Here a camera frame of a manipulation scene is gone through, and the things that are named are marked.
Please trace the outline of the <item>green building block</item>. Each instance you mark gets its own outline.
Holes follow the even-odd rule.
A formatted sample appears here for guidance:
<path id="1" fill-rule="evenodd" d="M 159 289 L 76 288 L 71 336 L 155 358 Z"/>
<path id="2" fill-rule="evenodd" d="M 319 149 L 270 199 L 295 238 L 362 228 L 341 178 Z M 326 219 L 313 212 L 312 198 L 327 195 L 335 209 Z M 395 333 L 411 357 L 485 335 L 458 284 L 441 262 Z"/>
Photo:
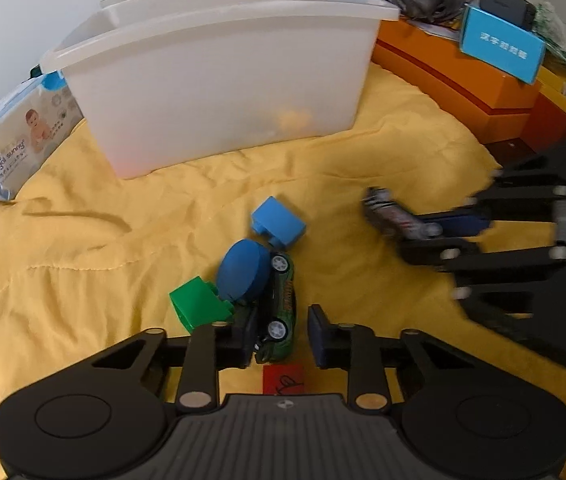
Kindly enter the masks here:
<path id="1" fill-rule="evenodd" d="M 228 300 L 218 296 L 216 286 L 200 276 L 173 289 L 169 298 L 176 316 L 189 333 L 198 326 L 231 321 L 235 312 Z"/>

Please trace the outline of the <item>green toy car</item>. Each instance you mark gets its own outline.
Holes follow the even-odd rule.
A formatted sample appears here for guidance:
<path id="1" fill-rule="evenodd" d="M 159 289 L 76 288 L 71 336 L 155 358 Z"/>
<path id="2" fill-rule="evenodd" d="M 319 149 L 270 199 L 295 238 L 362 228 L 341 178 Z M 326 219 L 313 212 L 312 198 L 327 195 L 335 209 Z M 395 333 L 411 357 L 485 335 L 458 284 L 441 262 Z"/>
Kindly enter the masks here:
<path id="1" fill-rule="evenodd" d="M 292 258 L 284 252 L 271 252 L 270 276 L 256 312 L 258 364 L 282 362 L 292 354 L 297 321 L 294 275 Z"/>

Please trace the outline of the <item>black power adapter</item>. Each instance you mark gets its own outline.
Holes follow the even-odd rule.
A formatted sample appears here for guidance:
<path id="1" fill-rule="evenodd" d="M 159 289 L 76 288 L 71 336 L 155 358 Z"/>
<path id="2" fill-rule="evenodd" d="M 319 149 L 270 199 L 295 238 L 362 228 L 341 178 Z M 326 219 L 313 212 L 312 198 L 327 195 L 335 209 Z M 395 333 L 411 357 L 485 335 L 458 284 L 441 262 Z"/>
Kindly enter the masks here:
<path id="1" fill-rule="evenodd" d="M 484 12 L 528 32 L 532 31 L 537 9 L 528 0 L 479 0 L 479 6 Z"/>

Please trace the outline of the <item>blue round disc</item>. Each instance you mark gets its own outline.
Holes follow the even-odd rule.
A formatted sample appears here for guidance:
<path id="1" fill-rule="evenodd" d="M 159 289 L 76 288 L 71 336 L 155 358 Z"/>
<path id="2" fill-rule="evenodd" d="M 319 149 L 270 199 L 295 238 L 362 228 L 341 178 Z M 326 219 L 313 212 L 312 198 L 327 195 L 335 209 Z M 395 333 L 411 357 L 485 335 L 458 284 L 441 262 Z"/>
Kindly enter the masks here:
<path id="1" fill-rule="evenodd" d="M 260 243 L 244 238 L 223 257 L 216 276 L 218 295 L 228 301 L 253 300 L 270 275 L 270 252 Z"/>

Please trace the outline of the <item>white plastic bin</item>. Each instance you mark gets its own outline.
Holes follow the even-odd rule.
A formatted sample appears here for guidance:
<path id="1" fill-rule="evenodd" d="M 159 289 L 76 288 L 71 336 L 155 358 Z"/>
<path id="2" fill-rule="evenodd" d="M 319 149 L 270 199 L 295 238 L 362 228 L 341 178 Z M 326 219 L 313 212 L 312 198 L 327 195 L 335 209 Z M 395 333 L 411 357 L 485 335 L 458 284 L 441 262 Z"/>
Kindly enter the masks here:
<path id="1" fill-rule="evenodd" d="M 356 116 L 385 0 L 126 0 L 43 55 L 122 178 Z"/>

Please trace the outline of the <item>baby wipes pack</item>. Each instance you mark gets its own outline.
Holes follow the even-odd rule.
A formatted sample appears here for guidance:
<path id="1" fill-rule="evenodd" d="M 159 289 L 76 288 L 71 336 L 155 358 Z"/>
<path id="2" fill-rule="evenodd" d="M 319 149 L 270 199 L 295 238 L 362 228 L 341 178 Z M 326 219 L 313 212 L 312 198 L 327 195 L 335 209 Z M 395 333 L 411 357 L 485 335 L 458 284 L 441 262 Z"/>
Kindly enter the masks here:
<path id="1" fill-rule="evenodd" d="M 0 202 L 16 197 L 82 119 L 59 72 L 30 78 L 0 101 Z"/>

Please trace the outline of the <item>blue building block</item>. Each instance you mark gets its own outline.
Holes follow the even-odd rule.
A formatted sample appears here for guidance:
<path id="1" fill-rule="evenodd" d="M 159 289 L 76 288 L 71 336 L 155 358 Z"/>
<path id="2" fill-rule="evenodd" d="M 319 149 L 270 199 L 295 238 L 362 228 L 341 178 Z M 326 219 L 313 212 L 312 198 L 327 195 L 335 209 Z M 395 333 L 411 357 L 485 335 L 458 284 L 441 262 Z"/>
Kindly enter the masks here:
<path id="1" fill-rule="evenodd" d="M 287 249 L 304 235 L 306 224 L 270 196 L 251 214 L 251 229 L 271 246 Z"/>

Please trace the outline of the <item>striped toy car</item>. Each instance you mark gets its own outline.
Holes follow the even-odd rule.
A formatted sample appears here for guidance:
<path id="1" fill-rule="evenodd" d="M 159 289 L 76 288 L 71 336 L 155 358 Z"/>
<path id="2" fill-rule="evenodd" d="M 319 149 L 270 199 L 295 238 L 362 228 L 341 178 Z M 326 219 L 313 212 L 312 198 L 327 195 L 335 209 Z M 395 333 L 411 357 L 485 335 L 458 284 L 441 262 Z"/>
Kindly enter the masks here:
<path id="1" fill-rule="evenodd" d="M 364 216 L 379 231 L 407 240 L 431 240 L 442 234 L 436 222 L 426 222 L 395 202 L 386 188 L 367 188 L 362 198 Z"/>

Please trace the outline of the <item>blue small box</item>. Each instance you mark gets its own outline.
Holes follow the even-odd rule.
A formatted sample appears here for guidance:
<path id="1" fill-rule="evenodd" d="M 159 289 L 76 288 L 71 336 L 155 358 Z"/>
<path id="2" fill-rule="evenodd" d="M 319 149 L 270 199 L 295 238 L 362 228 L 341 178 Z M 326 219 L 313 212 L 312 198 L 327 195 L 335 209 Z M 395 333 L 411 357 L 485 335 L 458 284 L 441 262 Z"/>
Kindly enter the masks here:
<path id="1" fill-rule="evenodd" d="M 478 6 L 463 15 L 460 50 L 526 84 L 533 84 L 545 55 L 545 41 Z"/>

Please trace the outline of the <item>orange box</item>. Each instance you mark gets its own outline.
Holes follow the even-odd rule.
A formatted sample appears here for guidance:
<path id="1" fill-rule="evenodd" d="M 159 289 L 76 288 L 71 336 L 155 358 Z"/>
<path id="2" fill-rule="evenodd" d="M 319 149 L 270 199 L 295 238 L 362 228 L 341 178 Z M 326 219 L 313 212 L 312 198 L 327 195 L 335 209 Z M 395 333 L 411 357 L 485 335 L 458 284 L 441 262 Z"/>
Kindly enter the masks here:
<path id="1" fill-rule="evenodd" d="M 526 84 L 406 21 L 383 21 L 372 61 L 430 96 L 482 144 L 518 138 L 540 96 Z"/>

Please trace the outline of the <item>red cube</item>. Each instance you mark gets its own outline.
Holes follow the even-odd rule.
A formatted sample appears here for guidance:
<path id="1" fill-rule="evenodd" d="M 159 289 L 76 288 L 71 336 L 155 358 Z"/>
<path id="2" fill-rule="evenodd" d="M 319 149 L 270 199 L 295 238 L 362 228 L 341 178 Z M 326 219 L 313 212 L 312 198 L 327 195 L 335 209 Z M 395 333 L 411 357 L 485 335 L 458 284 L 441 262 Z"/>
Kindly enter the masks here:
<path id="1" fill-rule="evenodd" d="M 296 396 L 304 393 L 304 368 L 300 364 L 268 364 L 262 368 L 262 393 Z"/>

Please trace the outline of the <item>yellow cloth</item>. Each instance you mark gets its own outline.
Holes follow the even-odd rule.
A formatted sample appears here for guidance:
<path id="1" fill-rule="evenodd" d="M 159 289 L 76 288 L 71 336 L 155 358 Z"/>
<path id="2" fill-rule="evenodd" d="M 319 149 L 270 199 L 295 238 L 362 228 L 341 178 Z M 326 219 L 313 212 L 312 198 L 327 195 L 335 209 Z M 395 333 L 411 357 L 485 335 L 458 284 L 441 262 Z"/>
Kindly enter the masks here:
<path id="1" fill-rule="evenodd" d="M 300 310 L 319 304 L 336 323 L 386 337 L 424 330 L 566 403 L 563 367 L 470 322 L 452 278 L 405 264 L 362 214 L 369 186 L 429 212 L 463 203 L 495 169 L 460 122 L 378 66 L 347 131 L 133 180 L 117 178 L 77 126 L 16 200 L 0 203 L 0 402 L 144 328 L 182 335 L 170 292 L 212 280 L 273 196 L 307 226 L 292 248 Z"/>

